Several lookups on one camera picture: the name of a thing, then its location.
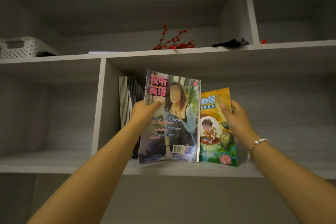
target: pink lotus flower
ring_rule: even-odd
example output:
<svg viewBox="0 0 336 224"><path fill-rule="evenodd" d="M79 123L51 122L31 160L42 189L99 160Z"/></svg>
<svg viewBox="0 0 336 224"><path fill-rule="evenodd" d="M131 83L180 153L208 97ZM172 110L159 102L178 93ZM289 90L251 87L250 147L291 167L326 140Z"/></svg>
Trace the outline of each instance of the pink lotus flower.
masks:
<svg viewBox="0 0 336 224"><path fill-rule="evenodd" d="M225 154L223 154L223 155L219 158L219 160L223 163L223 165L232 164L232 162L231 162L231 158L230 158L229 155L225 155Z"/></svg>

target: woman's long hair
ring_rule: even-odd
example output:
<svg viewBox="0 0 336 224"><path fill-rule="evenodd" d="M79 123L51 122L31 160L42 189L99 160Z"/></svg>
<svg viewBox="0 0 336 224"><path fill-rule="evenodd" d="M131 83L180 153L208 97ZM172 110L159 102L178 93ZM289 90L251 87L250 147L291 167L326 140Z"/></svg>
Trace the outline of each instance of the woman's long hair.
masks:
<svg viewBox="0 0 336 224"><path fill-rule="evenodd" d="M173 85L177 85L180 90L181 90L181 98L180 98L180 111L182 110L182 108L184 107L184 105L186 104L187 102L187 94L186 94L186 91L184 90L182 84L180 84L179 82L172 82L169 86L168 86L168 89L167 89L167 92L166 92L166 100L165 100L165 110L167 112L170 112L171 110L171 106L172 106L172 102L170 101L170 87L173 86Z"/></svg>

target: red berry branch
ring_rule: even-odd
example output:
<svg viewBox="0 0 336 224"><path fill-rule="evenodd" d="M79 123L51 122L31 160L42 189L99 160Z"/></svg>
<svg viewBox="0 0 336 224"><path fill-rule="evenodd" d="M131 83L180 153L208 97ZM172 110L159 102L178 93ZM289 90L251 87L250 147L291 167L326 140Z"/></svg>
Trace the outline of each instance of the red berry branch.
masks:
<svg viewBox="0 0 336 224"><path fill-rule="evenodd" d="M185 48L195 48L195 44L198 44L197 43L194 43L194 40L193 41L189 41L188 43L177 43L180 41L180 37L183 33L187 33L188 32L188 29L185 29L185 30L180 30L178 35L174 38L172 38L171 40L168 40L167 42L165 42L164 44L162 43L164 37L165 37L165 34L166 32L168 31L168 29L166 28L166 24L163 24L163 28L164 28L164 31L162 32L162 35L163 37L160 38L160 43L157 45L157 46L154 46L154 48L152 50L161 50L163 48L167 48L167 49L185 49Z"/></svg>

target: beaded bracelet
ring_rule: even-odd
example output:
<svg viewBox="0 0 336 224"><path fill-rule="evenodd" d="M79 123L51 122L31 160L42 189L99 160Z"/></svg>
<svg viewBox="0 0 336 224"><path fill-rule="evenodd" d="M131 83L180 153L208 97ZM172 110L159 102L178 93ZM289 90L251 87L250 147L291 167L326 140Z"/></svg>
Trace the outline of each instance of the beaded bracelet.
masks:
<svg viewBox="0 0 336 224"><path fill-rule="evenodd" d="M247 160L251 160L251 159L252 159L252 152L253 152L253 150L254 150L254 147L256 147L258 144L260 144L260 143L262 143L262 142L264 142L264 141L269 142L266 138L261 138L261 139L259 139L259 141L255 141L255 142L254 142L254 144L252 145L252 147L251 147L249 153L247 154Z"/></svg>

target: black object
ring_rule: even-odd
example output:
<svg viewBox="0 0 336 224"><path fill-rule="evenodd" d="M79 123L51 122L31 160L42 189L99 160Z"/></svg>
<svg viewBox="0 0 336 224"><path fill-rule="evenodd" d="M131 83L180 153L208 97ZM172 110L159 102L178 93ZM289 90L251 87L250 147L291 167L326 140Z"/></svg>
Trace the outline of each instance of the black object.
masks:
<svg viewBox="0 0 336 224"><path fill-rule="evenodd" d="M241 41L238 41L237 39L232 39L229 42L221 43L221 44L214 44L212 47L218 47L218 46L223 46L223 47L229 47L229 48L238 48L242 47L244 45L248 45L249 42L247 42L244 38Z"/></svg>
<svg viewBox="0 0 336 224"><path fill-rule="evenodd" d="M49 52L38 52L36 57L51 57L51 56L56 56L54 54L51 54Z"/></svg>

